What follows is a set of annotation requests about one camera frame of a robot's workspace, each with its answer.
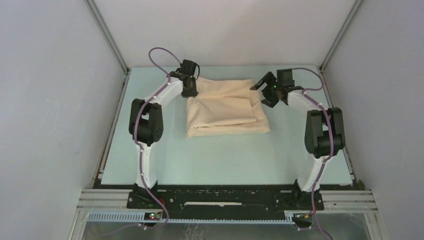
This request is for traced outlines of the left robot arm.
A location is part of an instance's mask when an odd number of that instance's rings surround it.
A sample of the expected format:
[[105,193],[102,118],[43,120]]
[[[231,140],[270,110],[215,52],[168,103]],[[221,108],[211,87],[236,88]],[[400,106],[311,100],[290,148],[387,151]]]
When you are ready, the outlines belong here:
[[135,184],[144,188],[138,201],[145,208],[153,208],[158,194],[152,190],[157,183],[153,149],[164,133],[164,108],[178,95],[189,98],[198,95],[196,80],[200,66],[184,59],[179,68],[166,72],[165,82],[145,99],[135,98],[131,103],[128,131],[136,146],[138,173]]

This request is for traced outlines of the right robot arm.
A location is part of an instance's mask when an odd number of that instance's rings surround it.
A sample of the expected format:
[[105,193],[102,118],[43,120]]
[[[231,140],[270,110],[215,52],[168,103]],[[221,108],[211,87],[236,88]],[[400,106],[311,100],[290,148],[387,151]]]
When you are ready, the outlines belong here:
[[339,107],[325,107],[309,95],[318,88],[296,85],[293,69],[279,69],[276,74],[267,72],[250,90],[261,90],[262,103],[270,108],[279,102],[292,107],[305,116],[304,145],[309,160],[304,172],[296,180],[298,191],[291,194],[291,204],[304,209],[311,202],[309,193],[319,189],[327,164],[346,146],[343,112]]

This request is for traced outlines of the beige cloth wrap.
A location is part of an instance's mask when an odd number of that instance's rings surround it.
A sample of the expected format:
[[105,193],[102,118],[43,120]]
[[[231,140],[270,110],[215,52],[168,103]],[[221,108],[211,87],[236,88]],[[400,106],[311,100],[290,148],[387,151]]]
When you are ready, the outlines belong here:
[[253,85],[253,79],[200,77],[198,95],[187,99],[187,138],[268,133],[269,121]]

